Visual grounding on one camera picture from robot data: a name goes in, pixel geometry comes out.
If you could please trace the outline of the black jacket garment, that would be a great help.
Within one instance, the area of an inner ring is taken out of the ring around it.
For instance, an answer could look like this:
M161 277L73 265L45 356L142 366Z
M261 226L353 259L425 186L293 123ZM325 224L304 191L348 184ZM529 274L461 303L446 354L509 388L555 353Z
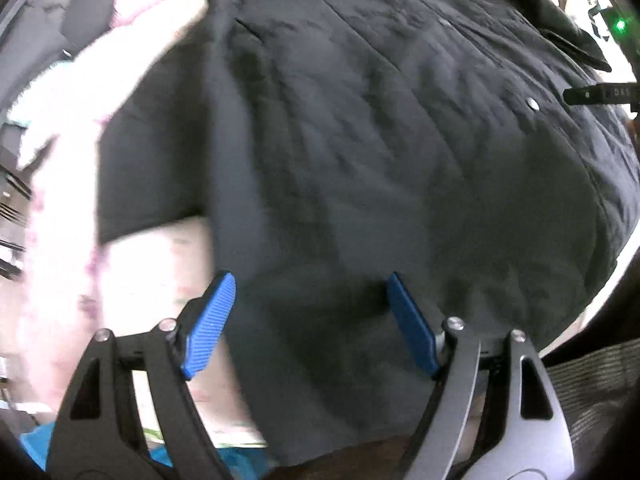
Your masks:
M207 217L281 464L408 434L432 386L390 274L538 347L611 276L638 158L622 110L563 100L604 66L549 0L209 0L103 133L99 241Z

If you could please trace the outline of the cherry print bed sheet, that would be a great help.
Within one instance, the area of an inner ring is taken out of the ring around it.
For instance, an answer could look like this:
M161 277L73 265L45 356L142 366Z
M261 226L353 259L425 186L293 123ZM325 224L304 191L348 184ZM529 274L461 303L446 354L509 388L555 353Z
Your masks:
M116 0L112 29L46 80L53 101L29 125L52 150L36 172L26 230L18 352L32 396L56 412L90 337L173 318L212 276L202 219L96 240L101 134L149 67L203 13L205 0Z

